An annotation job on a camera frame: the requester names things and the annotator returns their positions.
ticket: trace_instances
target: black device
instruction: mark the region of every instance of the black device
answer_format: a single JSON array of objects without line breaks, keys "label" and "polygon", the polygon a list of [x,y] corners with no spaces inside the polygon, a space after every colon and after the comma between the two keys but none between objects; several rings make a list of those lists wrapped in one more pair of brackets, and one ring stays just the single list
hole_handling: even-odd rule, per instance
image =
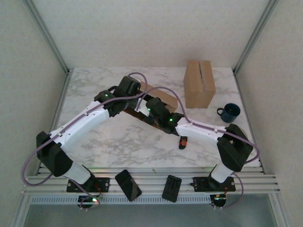
[{"label": "black device", "polygon": [[233,122],[241,113],[241,109],[235,103],[228,103],[224,108],[218,108],[217,114],[221,116],[222,121],[226,123]]},{"label": "black device", "polygon": [[182,179],[169,175],[166,180],[162,198],[171,202],[176,202],[181,187]]},{"label": "black device", "polygon": [[115,179],[130,202],[142,194],[129,172],[125,169],[115,176]]}]

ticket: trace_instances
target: brown cardboard box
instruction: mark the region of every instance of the brown cardboard box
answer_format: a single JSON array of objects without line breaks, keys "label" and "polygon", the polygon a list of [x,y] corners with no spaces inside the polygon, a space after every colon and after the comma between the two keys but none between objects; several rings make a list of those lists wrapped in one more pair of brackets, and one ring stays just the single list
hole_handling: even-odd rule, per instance
[{"label": "brown cardboard box", "polygon": [[[147,91],[150,90],[151,88],[154,88],[153,86],[151,85],[147,85]],[[141,82],[141,88],[140,88],[140,91],[143,92],[145,90],[145,83],[144,82]],[[165,107],[171,112],[175,112],[175,110],[177,109],[178,107],[178,100],[177,98],[171,96],[170,94],[166,93],[166,92],[163,92],[159,89],[155,89],[153,91],[151,91],[150,93],[148,93],[148,95],[150,95],[151,97],[158,97],[159,99],[161,99],[162,102],[164,102],[166,105]],[[124,112],[126,112],[127,114],[130,114],[131,116],[143,121],[143,122],[146,122],[145,119],[146,119],[146,116],[141,113],[141,112],[136,112],[135,110],[133,109],[130,109],[130,108],[127,108],[126,110],[124,110]],[[156,125],[155,123],[154,124],[149,124],[155,128],[158,128],[158,129],[161,129],[158,127],[158,125]]]},{"label": "brown cardboard box", "polygon": [[188,61],[183,83],[186,108],[207,108],[216,92],[210,61]]}]

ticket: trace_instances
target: marble table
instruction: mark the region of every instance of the marble table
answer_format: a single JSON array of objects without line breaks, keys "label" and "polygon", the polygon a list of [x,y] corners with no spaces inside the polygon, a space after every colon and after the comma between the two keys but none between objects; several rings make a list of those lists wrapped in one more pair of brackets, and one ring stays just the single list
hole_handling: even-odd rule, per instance
[{"label": "marble table", "polygon": [[[118,85],[130,72],[141,72],[153,86],[173,89],[184,100],[185,67],[153,68],[75,68],[62,107],[58,126],[67,123],[82,111],[100,91]],[[240,126],[251,140],[249,125],[231,68],[213,68],[216,93],[207,109],[186,109],[189,118],[207,124],[227,126],[216,109],[233,102],[241,114],[234,124]],[[187,147],[178,149],[179,137],[143,123],[122,112],[96,126],[73,146],[67,155],[89,168],[170,168],[214,167],[220,156],[217,147],[207,141],[188,138]],[[259,167],[259,160],[246,164]]]}]

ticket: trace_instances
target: black mounting bracket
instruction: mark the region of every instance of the black mounting bracket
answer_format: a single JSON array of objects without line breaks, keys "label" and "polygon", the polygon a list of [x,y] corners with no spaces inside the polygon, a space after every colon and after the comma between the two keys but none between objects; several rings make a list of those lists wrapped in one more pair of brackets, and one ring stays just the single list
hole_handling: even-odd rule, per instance
[{"label": "black mounting bracket", "polygon": [[213,184],[209,177],[193,177],[190,183],[195,192],[235,192],[236,187],[233,178],[229,176],[223,183]]},{"label": "black mounting bracket", "polygon": [[[101,190],[102,193],[108,192],[109,184],[110,184],[110,178],[108,177],[96,177],[94,181],[94,185],[97,184]],[[82,192],[71,180],[67,183],[66,192]],[[92,186],[90,189],[87,190],[87,192],[99,192],[98,188],[95,186]]]}]

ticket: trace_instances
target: smartphone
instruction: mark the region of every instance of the smartphone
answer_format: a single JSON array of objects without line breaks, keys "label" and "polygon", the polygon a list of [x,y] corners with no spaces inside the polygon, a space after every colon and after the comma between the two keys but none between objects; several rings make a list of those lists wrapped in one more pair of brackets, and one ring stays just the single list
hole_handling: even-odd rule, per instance
[{"label": "smartphone", "polygon": [[115,179],[130,202],[142,194],[137,183],[126,169],[116,175]]}]

